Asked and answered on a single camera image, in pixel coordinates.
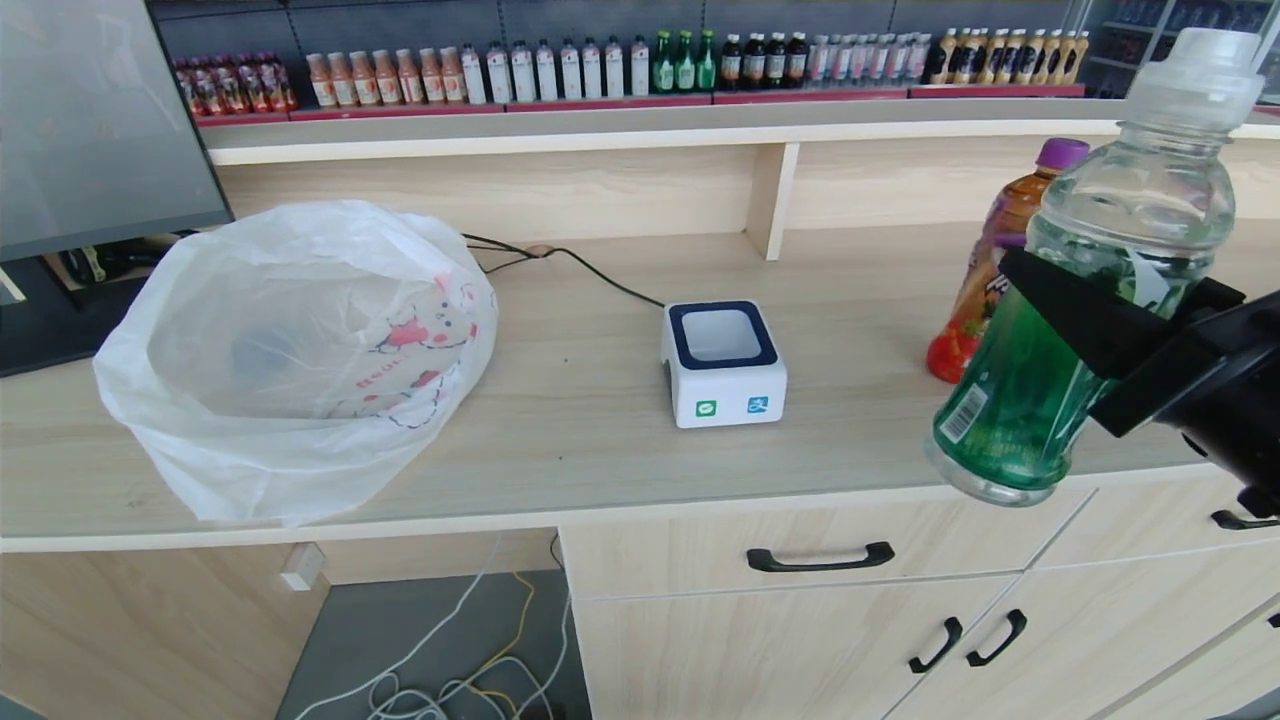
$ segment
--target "drawer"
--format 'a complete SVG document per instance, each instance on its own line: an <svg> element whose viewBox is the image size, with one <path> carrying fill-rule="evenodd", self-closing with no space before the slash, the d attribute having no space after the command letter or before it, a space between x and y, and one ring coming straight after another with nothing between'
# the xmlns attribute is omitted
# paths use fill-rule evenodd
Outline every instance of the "drawer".
<svg viewBox="0 0 1280 720"><path fill-rule="evenodd" d="M963 497L561 528L576 598L663 596L1020 570L1088 497L1009 510ZM748 551L786 565L762 571ZM861 564L838 568L842 564Z"/></svg>
<svg viewBox="0 0 1280 720"><path fill-rule="evenodd" d="M1179 480L1103 487L1053 541L1037 568L1076 565L1280 539L1280 524L1230 529L1216 512L1252 520L1235 501L1244 486L1215 466Z"/></svg>

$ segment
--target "plastic bag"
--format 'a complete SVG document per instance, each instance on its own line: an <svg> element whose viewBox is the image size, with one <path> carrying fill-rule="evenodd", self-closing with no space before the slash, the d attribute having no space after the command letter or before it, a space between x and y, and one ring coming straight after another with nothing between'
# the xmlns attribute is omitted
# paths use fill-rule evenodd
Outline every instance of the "plastic bag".
<svg viewBox="0 0 1280 720"><path fill-rule="evenodd" d="M358 506L421 452L497 328L453 228L308 202L178 242L93 372L198 519L301 524Z"/></svg>

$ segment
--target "gray floor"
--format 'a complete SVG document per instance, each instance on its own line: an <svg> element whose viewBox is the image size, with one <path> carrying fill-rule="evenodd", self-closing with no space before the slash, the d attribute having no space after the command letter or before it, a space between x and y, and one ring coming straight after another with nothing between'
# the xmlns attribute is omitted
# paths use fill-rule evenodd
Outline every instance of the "gray floor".
<svg viewBox="0 0 1280 720"><path fill-rule="evenodd" d="M529 609L525 633L511 651L525 661L539 682L545 682L561 650L561 618L567 588L564 574L544 570L525 575L538 594ZM402 583L335 587L316 620L311 638L294 670L276 720L293 720L315 701L346 692L372 678L404 656L431 626L448 615L471 578L444 578ZM512 638L527 591L509 574L485 577L462 611L404 664L401 687L435 696L449 679L465 678ZM570 618L564 664L548 694L557 720L589 720L586 687ZM532 694L524 673L513 666L494 669L479 683L483 689L509 694L516 705ZM389 691L379 694L385 698ZM511 708L498 700L504 715ZM398 706L413 710L419 705ZM493 708L462 692L445 706L449 720L494 720ZM311 711L306 720L364 720L369 716L367 691Z"/></svg>

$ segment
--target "black handle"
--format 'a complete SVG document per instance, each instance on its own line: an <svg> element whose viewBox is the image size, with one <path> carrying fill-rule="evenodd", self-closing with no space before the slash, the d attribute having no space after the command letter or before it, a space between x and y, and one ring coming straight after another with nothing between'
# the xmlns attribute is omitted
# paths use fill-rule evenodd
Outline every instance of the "black handle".
<svg viewBox="0 0 1280 720"><path fill-rule="evenodd" d="M874 568L893 560L893 547L887 542L873 542L867 544L867 557L852 562L815 562L813 565L787 565L778 562L773 553L763 547L753 547L746 551L746 564L753 570L762 573L819 573L824 570L856 570L859 568Z"/></svg>
<svg viewBox="0 0 1280 720"><path fill-rule="evenodd" d="M1275 520L1245 520L1230 510L1219 510L1210 515L1219 528L1224 530L1256 530L1258 528L1280 528L1280 519Z"/></svg>
<svg viewBox="0 0 1280 720"><path fill-rule="evenodd" d="M947 643L942 646L942 650L940 650L938 653L933 656L933 660L928 662L920 662L919 657L913 657L908 661L906 666L911 669L911 673L915 673L916 675L928 673L934 665L938 664L940 660L951 652L951 648L955 647L956 643L960 642L964 626L960 625L960 620L957 618L947 618L942 621L942 626L947 629Z"/></svg>
<svg viewBox="0 0 1280 720"><path fill-rule="evenodd" d="M1014 644L1014 641L1018 639L1018 635L1023 634L1023 630L1027 629L1027 616L1023 615L1021 610L1010 610L1009 615L1005 615L1005 619L1009 620L1010 625L1012 625L1012 630L1009 633L1009 637L1005 638L1005 642L1000 643L1000 647L993 650L991 655L988 655L987 657L978 655L977 650L970 651L969 655L964 656L965 660L969 661L969 665L972 667L982 667L984 665L991 665L991 661L1000 657L1000 653L1005 652L1005 650L1009 648L1009 646Z"/></svg>

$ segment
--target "dark bottle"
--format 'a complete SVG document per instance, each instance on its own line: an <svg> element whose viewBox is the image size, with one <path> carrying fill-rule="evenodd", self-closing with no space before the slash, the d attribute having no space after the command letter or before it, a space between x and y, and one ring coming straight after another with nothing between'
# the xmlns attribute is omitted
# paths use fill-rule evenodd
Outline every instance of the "dark bottle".
<svg viewBox="0 0 1280 720"><path fill-rule="evenodd" d="M782 87L782 76L786 74L787 68L787 44L783 42L786 38L781 32L774 32L769 44L764 46L764 83L762 87L765 90L777 90Z"/></svg>
<svg viewBox="0 0 1280 720"><path fill-rule="evenodd" d="M782 73L782 87L799 88L804 86L804 67L809 60L809 44L803 32L792 32L787 42L787 67Z"/></svg>
<svg viewBox="0 0 1280 720"><path fill-rule="evenodd" d="M698 46L698 91L710 92L716 90L716 58L713 56L714 50L712 50L712 44L714 42L716 33L709 29L703 31L703 42Z"/></svg>
<svg viewBox="0 0 1280 720"><path fill-rule="evenodd" d="M764 33L753 32L742 49L742 77L739 78L739 90L760 90L764 87Z"/></svg>
<svg viewBox="0 0 1280 720"><path fill-rule="evenodd" d="M736 35L730 33L727 40L721 49L719 90L733 92L739 88L739 78L742 74L742 46L737 44Z"/></svg>

